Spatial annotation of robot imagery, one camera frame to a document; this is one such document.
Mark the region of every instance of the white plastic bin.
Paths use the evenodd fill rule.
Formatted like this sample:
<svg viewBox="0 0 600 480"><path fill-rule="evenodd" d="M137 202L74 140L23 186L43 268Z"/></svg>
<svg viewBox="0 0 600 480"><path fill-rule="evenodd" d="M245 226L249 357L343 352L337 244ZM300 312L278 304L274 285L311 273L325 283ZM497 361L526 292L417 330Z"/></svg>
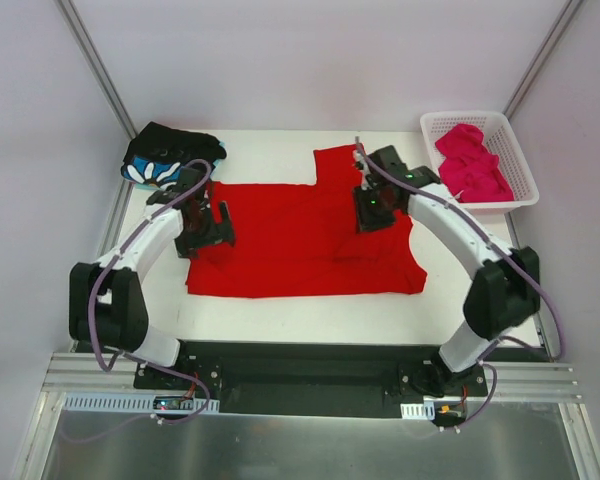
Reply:
<svg viewBox="0 0 600 480"><path fill-rule="evenodd" d="M445 160L435 143L459 123L475 125L484 133L484 145L500 157L499 168L513 190L513 202L463 203L474 214L503 214L538 201L538 187L533 180L518 140L509 120L500 112L465 111L427 113L420 118L422 134L431 160L431 168L437 173Z"/></svg>

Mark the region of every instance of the folded black garment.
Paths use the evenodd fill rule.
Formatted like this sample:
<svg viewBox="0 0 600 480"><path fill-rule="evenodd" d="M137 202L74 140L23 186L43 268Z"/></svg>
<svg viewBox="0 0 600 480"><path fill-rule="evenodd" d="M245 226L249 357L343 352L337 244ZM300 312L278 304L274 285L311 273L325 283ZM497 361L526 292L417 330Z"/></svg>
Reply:
<svg viewBox="0 0 600 480"><path fill-rule="evenodd" d="M207 160L213 168L216 160L226 157L222 143L213 135L150 122L129 142L120 172L132 182L166 189L175 185L180 168L190 160Z"/></svg>

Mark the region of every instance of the pink cloth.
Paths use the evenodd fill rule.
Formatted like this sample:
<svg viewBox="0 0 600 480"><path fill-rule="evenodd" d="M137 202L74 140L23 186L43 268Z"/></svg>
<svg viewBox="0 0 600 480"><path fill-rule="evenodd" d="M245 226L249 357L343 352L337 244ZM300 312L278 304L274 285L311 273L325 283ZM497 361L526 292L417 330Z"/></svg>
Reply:
<svg viewBox="0 0 600 480"><path fill-rule="evenodd" d="M513 191L500 170L500 159L482 144L484 134L460 123L436 142L446 160L440 165L442 182L462 203L511 202Z"/></svg>

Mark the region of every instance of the blue and white print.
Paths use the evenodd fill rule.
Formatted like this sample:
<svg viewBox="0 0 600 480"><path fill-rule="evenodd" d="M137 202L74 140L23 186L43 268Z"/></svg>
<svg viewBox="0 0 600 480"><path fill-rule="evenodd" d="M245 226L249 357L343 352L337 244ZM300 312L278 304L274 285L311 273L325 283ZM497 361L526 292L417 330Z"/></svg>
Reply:
<svg viewBox="0 0 600 480"><path fill-rule="evenodd" d="M166 190L176 184L180 166L180 162L157 163L133 157L133 161L122 169L122 176L136 183Z"/></svg>

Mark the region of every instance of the red cloth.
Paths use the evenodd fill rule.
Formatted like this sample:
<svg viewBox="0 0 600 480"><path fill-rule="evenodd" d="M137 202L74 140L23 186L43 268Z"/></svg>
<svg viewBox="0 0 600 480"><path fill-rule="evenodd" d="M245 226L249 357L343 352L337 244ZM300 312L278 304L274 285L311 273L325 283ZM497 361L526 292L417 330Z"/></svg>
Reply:
<svg viewBox="0 0 600 480"><path fill-rule="evenodd" d="M313 185L216 183L212 208L226 201L236 233L191 260L189 293L220 297L288 297L420 293L426 272L409 249L412 222L356 233L353 145L314 152Z"/></svg>
<svg viewBox="0 0 600 480"><path fill-rule="evenodd" d="M513 191L498 169L499 158L482 144L484 134L473 125L459 124L436 142L446 160L440 165L442 182L458 201L511 202Z"/></svg>

